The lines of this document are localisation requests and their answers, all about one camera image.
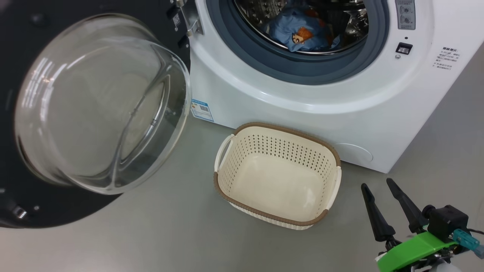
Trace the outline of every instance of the barcode sticker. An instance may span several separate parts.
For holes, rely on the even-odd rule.
[[[175,27],[180,24],[180,16],[178,14],[173,17],[173,23],[175,24]]]
[[[213,122],[209,105],[205,102],[192,99],[192,114],[197,118]]]

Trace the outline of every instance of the blue clothing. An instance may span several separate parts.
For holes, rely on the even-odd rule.
[[[335,47],[339,43],[339,37],[335,39],[333,45],[328,44],[328,36],[331,36],[331,31],[327,26],[321,26],[321,19],[308,16],[305,11],[309,9],[304,1],[295,4],[294,1],[287,1],[284,9],[267,25],[263,26],[263,30],[269,36],[288,47],[289,51],[312,51],[325,50]],[[304,41],[304,43],[294,43],[293,34],[297,34],[299,29],[306,28],[313,35]]]

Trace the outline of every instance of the laundry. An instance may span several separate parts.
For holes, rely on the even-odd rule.
[[[337,47],[340,41],[339,36],[334,38],[328,24],[305,1],[287,1],[283,10],[263,25],[262,30],[291,52],[331,49]]]

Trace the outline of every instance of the laundry basket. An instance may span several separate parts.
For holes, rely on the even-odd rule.
[[[331,208],[341,162],[327,143],[291,129],[249,123],[220,146],[216,190],[235,208],[266,222],[303,230]]]

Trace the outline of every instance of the front-loading washing machine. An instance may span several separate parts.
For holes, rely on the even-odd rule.
[[[362,38],[338,52],[288,52],[257,29],[283,2],[197,0],[204,34],[191,40],[194,115],[232,128],[296,128],[331,143],[343,161],[384,173],[484,40],[472,30],[479,0],[329,0],[315,2],[359,12],[346,30]]]
[[[190,112],[388,172],[484,40],[484,3],[308,3],[344,43],[267,36],[283,0],[0,0],[0,226],[96,212],[159,169]]]

